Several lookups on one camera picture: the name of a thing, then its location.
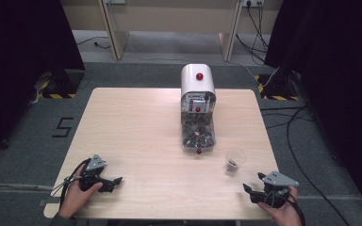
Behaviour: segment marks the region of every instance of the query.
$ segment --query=human hand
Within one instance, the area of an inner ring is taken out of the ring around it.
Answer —
[[[75,176],[79,176],[81,174],[81,170],[84,169],[83,164],[75,173]],[[79,209],[83,206],[88,208],[87,201],[88,199],[102,187],[102,183],[96,183],[90,189],[86,191],[82,191],[80,189],[79,181],[75,180],[69,186],[67,190],[66,197],[64,198],[64,202],[58,211],[58,214],[62,218],[71,218]]]
[[[298,198],[298,189],[294,186],[289,187],[289,194],[291,196],[288,197],[288,199],[291,202],[296,202],[292,197],[295,199]],[[278,225],[278,226],[301,226],[301,219],[299,218],[298,213],[293,208],[293,206],[286,202],[283,206],[280,208],[272,208],[268,206],[264,202],[259,202],[257,204],[261,209],[266,211],[272,216],[272,220]]]

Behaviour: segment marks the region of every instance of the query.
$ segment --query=red light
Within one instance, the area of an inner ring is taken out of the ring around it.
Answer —
[[[202,73],[197,73],[196,74],[196,79],[202,80],[202,79],[204,79],[204,75]]]

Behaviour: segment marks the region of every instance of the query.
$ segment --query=sleeve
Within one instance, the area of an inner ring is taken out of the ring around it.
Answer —
[[[49,226],[76,226],[77,225],[77,221],[75,220],[75,218],[62,218],[61,216],[57,214],[55,214],[55,216],[53,217],[51,223],[49,224]]]

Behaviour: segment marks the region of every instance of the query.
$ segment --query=white machine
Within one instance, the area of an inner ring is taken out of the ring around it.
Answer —
[[[184,151],[212,151],[216,144],[213,110],[216,104],[211,70],[189,64],[181,72],[181,124]]]

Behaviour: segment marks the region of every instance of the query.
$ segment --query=wooden table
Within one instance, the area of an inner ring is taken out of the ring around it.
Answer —
[[[216,89],[216,145],[186,153],[181,144],[181,89],[99,88],[90,97],[56,185],[84,159],[107,161],[105,179],[123,177],[112,193],[96,193],[79,218],[262,219],[242,183],[261,190],[258,172],[277,170],[255,94]],[[240,148],[247,163],[227,175],[225,152]],[[52,218],[58,204],[46,205]]]

